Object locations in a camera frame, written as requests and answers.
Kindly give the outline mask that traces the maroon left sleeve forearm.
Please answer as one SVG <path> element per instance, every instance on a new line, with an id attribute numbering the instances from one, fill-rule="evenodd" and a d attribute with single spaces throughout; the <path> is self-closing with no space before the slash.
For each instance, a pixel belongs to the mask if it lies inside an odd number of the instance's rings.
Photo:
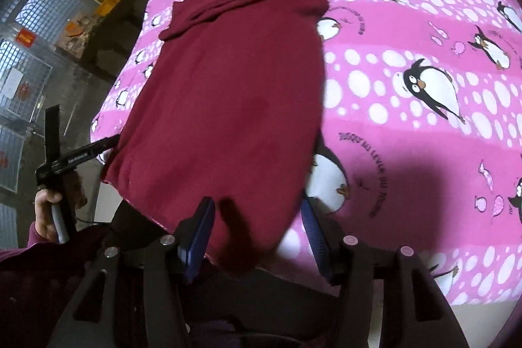
<path id="1" fill-rule="evenodd" d="M 1 251 L 2 347 L 48 345 L 111 230 L 109 223 L 93 225 L 59 244 L 38 234 L 32 223 L 25 248 Z"/>

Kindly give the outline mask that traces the person's left hand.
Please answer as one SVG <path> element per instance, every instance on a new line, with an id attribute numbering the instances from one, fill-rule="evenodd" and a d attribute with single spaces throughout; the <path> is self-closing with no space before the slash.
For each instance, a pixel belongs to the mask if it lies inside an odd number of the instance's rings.
<path id="1" fill-rule="evenodd" d="M 57 230 L 52 217 L 52 206 L 59 204 L 62 196 L 48 189 L 41 189 L 35 195 L 35 231 L 51 242 L 57 242 Z"/>

